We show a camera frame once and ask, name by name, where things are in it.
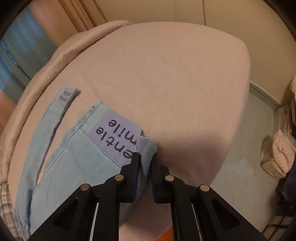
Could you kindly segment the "light blue denim pants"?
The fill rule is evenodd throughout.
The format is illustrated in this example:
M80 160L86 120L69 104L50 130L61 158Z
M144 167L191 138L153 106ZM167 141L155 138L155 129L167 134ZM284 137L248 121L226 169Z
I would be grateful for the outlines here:
M137 196L146 186L156 142L143 136L136 124L99 102L65 133L61 144L47 157L56 129L76 94L75 88L61 88L31 138L14 207L15 224L25 238L80 185L104 183L131 162L134 152L141 155Z

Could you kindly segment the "orange bed base fabric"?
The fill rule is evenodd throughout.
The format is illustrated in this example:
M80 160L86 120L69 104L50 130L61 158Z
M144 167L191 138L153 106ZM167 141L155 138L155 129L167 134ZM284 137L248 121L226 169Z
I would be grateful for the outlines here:
M174 241L173 227L170 227L167 231L165 231L155 241Z

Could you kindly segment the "plaid pillow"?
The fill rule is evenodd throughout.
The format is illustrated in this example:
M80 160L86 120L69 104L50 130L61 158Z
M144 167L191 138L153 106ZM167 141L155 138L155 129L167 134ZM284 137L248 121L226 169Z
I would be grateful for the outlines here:
M23 241L23 237L17 229L14 216L13 216L13 207L11 203L9 186L7 183L1 184L0 187L1 196L0 196L0 205L1 205L1 218L3 219L5 225L8 227L11 234L16 240Z

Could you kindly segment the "pink bed sheet mattress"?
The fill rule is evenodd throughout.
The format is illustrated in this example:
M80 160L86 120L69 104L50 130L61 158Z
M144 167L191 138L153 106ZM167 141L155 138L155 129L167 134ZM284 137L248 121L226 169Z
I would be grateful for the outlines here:
M185 183L210 184L240 125L248 96L250 56L237 37L175 22L131 24L72 60L35 103L11 157L7 183L14 210L34 130L63 87L77 89L47 152L97 102L142 129L159 161ZM147 183L121 204L120 240L155 240L171 227L170 208L152 200Z

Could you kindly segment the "stack of books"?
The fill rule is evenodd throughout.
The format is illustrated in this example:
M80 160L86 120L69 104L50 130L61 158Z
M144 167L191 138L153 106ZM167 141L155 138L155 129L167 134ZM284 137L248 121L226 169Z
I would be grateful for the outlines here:
M279 128L285 136L295 142L295 96L291 101L278 109Z

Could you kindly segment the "pink folded comforter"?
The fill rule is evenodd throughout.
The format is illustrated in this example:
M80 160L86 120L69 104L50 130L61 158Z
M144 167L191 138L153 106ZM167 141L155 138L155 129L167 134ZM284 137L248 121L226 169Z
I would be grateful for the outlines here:
M85 49L113 31L131 24L131 22L123 20L112 21L73 35L55 51L50 61L35 74L25 88L1 134L1 184L7 182L11 157L23 125L47 86Z

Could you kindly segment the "blue sheer curtain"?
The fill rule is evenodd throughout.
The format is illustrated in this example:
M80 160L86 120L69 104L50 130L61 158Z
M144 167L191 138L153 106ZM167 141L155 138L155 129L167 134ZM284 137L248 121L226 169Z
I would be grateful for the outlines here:
M29 8L25 8L1 39L1 90L17 103L56 49Z

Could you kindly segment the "pink curtain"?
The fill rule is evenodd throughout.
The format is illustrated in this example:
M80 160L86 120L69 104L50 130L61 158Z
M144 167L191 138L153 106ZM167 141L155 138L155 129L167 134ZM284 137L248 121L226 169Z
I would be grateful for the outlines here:
M29 9L57 47L79 32L106 23L95 1L40 0L32 1Z

